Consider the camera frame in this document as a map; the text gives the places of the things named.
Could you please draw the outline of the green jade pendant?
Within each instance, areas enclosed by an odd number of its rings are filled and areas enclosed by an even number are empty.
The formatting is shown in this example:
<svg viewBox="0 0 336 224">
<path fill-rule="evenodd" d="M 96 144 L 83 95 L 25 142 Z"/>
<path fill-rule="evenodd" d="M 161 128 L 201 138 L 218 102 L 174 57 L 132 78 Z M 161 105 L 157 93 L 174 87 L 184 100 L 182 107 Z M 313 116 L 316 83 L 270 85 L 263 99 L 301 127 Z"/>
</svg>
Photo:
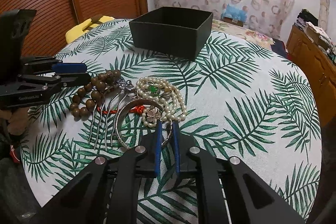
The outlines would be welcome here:
<svg viewBox="0 0 336 224">
<path fill-rule="evenodd" d="M 155 85 L 149 85 L 147 91 L 149 92 L 149 95 L 152 97 L 157 97 L 161 93 L 161 89 Z"/>
</svg>

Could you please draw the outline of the silver flower brooch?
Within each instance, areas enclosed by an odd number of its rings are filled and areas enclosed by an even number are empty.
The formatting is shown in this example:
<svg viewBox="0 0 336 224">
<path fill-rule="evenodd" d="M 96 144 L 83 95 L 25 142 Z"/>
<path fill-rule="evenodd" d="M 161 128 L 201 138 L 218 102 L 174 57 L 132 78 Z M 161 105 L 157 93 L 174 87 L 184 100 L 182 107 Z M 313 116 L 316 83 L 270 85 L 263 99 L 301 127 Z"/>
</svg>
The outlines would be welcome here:
<svg viewBox="0 0 336 224">
<path fill-rule="evenodd" d="M 146 107 L 142 113 L 143 118 L 145 118 L 148 122 L 154 123 L 158 119 L 161 119 L 162 112 L 159 108 L 150 106 Z"/>
</svg>

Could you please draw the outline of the black open jewelry box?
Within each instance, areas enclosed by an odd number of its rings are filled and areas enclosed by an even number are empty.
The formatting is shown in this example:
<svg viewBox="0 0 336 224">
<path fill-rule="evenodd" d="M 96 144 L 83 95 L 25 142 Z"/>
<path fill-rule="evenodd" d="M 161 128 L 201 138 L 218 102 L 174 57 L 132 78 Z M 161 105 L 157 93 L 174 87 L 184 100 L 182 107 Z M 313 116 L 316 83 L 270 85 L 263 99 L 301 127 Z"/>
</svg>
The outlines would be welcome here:
<svg viewBox="0 0 336 224">
<path fill-rule="evenodd" d="M 213 13 L 161 7 L 129 22 L 133 44 L 194 61 L 211 34 Z"/>
</svg>

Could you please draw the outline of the palm leaf print tablecloth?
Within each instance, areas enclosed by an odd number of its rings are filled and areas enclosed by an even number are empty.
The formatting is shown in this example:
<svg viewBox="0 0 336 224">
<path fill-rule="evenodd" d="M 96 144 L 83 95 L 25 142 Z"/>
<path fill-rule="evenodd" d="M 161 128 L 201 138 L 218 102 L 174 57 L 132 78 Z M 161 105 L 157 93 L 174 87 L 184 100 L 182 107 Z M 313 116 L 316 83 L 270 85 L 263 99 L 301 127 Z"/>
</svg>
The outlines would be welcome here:
<svg viewBox="0 0 336 224">
<path fill-rule="evenodd" d="M 237 156 L 304 220 L 317 194 L 321 169 L 321 129 L 310 83 L 291 61 L 257 44 L 211 32 L 195 61 L 136 48 L 129 22 L 114 20 L 63 48 L 56 57 L 85 63 L 97 76 L 118 69 L 147 98 L 149 85 L 168 92 L 159 98 L 181 133 L 213 156 Z M 96 156 L 121 156 L 152 133 L 155 123 L 128 114 L 108 149 L 88 143 L 92 115 L 71 112 L 76 88 L 64 88 L 29 111 L 31 126 L 22 142 L 29 186 L 45 205 Z"/>
</svg>

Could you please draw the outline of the blue bag on box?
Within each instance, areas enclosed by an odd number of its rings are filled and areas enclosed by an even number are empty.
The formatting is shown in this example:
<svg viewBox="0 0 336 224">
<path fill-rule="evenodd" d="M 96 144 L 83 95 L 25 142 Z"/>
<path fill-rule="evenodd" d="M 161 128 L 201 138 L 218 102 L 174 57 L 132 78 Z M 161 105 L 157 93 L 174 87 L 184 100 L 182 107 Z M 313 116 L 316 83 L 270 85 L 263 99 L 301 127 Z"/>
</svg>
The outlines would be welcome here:
<svg viewBox="0 0 336 224">
<path fill-rule="evenodd" d="M 227 5 L 223 10 L 220 19 L 226 23 L 230 23 L 239 27 L 243 27 L 247 20 L 247 12 L 237 9 L 236 7 Z"/>
</svg>

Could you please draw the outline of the purple jeweled hair comb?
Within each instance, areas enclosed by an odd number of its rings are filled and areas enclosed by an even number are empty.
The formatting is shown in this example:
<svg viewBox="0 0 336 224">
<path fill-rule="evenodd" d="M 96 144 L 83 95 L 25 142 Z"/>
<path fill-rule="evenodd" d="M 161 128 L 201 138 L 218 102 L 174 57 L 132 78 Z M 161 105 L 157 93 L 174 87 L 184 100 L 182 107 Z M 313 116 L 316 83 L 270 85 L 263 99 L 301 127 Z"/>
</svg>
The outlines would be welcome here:
<svg viewBox="0 0 336 224">
<path fill-rule="evenodd" d="M 133 94 L 135 94 L 134 85 L 122 77 L 104 85 L 102 81 L 97 82 L 91 92 L 95 106 L 92 110 L 88 137 L 88 143 L 92 144 L 94 149 L 99 145 L 108 149 L 108 145 L 112 143 L 108 138 L 113 136 L 115 130 L 113 118 L 121 110 L 121 105 L 126 99 Z"/>
</svg>

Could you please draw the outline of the folded dark clothes pile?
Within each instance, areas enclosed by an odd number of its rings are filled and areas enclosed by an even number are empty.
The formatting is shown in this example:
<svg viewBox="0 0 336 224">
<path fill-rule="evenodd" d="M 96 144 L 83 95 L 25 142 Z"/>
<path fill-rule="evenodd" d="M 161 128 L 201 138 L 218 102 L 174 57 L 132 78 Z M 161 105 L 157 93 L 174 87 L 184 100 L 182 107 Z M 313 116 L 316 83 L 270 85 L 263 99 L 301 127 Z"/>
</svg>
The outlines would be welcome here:
<svg viewBox="0 0 336 224">
<path fill-rule="evenodd" d="M 318 19 L 307 9 L 302 9 L 298 14 L 297 18 L 302 19 L 304 22 L 310 22 L 314 26 L 318 26 Z"/>
</svg>

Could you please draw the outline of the wooden sideboard cabinet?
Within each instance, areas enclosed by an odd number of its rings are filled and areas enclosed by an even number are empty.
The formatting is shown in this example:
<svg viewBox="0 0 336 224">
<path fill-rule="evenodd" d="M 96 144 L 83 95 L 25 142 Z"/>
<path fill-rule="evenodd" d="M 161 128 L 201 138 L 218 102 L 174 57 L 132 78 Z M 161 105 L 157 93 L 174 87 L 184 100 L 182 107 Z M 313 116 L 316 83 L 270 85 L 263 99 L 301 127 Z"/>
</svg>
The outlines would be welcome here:
<svg viewBox="0 0 336 224">
<path fill-rule="evenodd" d="M 335 117 L 335 65 L 296 26 L 292 26 L 286 44 L 290 60 L 305 73 L 317 104 L 320 125 Z"/>
</svg>

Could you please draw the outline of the yellow plush toy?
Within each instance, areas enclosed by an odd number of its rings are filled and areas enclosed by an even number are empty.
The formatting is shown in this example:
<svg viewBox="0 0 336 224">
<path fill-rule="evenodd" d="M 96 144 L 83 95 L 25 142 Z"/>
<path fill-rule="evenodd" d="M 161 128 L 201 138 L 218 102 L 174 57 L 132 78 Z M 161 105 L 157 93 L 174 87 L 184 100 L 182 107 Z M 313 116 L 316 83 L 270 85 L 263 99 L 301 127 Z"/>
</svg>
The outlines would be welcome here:
<svg viewBox="0 0 336 224">
<path fill-rule="evenodd" d="M 73 41 L 75 41 L 77 38 L 84 35 L 88 31 L 111 20 L 114 20 L 114 17 L 98 14 L 72 27 L 69 31 L 66 32 L 67 44 L 72 43 Z"/>
</svg>

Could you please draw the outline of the floral bed cover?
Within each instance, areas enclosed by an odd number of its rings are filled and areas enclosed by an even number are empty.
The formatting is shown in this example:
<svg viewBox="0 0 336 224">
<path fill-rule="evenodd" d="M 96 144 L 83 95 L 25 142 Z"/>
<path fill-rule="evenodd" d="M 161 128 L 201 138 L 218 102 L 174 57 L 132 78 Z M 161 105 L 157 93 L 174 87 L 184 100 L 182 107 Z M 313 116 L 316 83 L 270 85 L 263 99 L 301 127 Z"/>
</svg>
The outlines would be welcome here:
<svg viewBox="0 0 336 224">
<path fill-rule="evenodd" d="M 285 44 L 281 40 L 272 39 L 260 32 L 246 29 L 234 24 L 223 22 L 221 20 L 213 20 L 212 29 L 214 31 L 223 32 L 225 34 L 233 35 L 248 42 L 257 44 L 266 49 L 272 50 L 278 55 L 288 58 L 288 53 L 285 48 Z"/>
</svg>

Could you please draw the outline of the beige tied window curtain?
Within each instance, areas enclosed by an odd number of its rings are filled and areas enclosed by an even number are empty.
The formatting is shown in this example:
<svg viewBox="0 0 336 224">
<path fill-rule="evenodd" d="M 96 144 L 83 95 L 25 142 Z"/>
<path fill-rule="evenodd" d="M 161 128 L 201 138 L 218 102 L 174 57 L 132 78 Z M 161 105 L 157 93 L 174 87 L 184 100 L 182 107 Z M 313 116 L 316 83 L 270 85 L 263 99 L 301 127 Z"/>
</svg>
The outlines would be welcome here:
<svg viewBox="0 0 336 224">
<path fill-rule="evenodd" d="M 318 26 L 327 31 L 330 0 L 319 0 Z"/>
</svg>

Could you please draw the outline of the stack of papers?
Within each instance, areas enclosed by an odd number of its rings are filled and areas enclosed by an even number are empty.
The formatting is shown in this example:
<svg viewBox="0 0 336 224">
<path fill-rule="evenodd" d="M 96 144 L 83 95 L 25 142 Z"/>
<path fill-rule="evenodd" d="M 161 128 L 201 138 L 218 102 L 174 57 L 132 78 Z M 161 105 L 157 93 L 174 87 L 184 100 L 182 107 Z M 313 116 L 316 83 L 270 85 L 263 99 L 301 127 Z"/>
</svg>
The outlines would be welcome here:
<svg viewBox="0 0 336 224">
<path fill-rule="evenodd" d="M 311 22 L 306 23 L 305 32 L 316 44 L 320 45 L 325 50 L 329 47 L 333 47 L 334 44 L 331 38 L 321 27 L 315 26 Z"/>
</svg>

